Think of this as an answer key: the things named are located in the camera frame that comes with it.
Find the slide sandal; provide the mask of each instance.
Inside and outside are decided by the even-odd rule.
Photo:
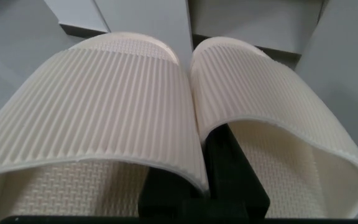
[[[0,219],[137,216],[147,167],[117,161],[175,172],[207,194],[197,136],[188,79],[167,45],[123,32],[85,40],[0,111]]]
[[[191,62],[199,134],[229,126],[267,191],[268,217],[358,213],[358,148],[286,66],[240,40],[200,43]]]

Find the textured footbed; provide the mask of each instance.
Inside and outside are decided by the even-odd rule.
[[[271,198],[269,217],[357,214],[358,148],[293,71],[238,40],[201,43],[190,80],[198,136],[175,54],[140,37],[56,54],[0,111],[0,173],[10,171],[0,218],[137,216],[147,167],[106,159],[162,167],[207,192],[199,142],[223,123]]]
[[[358,148],[286,66],[218,37],[193,54],[191,89],[201,141],[229,123],[271,201],[268,217],[358,213]]]

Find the white slipper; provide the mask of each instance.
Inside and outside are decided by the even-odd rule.
[[[0,219],[136,216],[147,168],[115,161],[172,171],[208,193],[187,76],[142,34],[57,53],[0,111]]]
[[[358,148],[301,78],[225,37],[200,43],[191,64],[201,140],[229,123],[270,197],[268,217],[355,217]]]

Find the gray surface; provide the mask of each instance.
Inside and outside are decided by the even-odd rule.
[[[192,46],[186,0],[96,0],[111,32],[138,32],[168,44],[183,68],[190,66]]]
[[[225,36],[301,54],[318,21],[318,0],[189,1],[194,34]]]
[[[330,0],[295,71],[358,145],[358,1]]]
[[[81,40],[62,31],[43,0],[0,0],[0,109],[42,62]]]

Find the ribbed texture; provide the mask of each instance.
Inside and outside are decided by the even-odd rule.
[[[111,42],[108,39],[103,40],[100,36],[97,36],[95,40],[89,39],[81,42],[75,47],[77,49],[107,50],[116,53],[136,54],[164,60],[172,60],[171,56],[167,54],[164,49],[155,47],[155,44],[142,40],[119,39]]]
[[[42,65],[0,111],[0,173],[82,159],[161,167],[208,191],[179,66],[80,49]]]
[[[325,104],[292,70],[270,58],[235,45],[203,48],[194,55],[191,71],[200,139],[223,123],[258,121],[254,128],[262,130],[256,135],[247,123],[234,134],[271,196],[268,214],[356,215],[358,148]],[[264,123],[279,128],[269,131]],[[243,138],[252,132],[257,137],[251,144]],[[292,138],[300,142],[293,144]]]
[[[9,173],[0,220],[10,215],[136,217],[147,167],[74,162]]]

